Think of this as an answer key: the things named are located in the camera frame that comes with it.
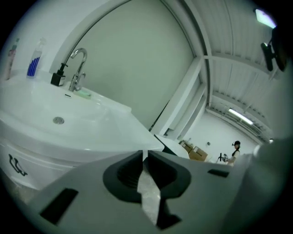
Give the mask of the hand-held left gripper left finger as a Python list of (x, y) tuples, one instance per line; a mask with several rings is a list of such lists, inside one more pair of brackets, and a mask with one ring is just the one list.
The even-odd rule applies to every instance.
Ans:
[(40, 228), (54, 234), (156, 234), (137, 191), (142, 152), (78, 166), (30, 201)]

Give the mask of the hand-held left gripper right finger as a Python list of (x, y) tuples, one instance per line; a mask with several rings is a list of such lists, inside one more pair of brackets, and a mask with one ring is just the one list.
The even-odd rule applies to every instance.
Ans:
[(218, 234), (246, 170), (150, 151), (143, 161), (143, 211), (164, 234)]

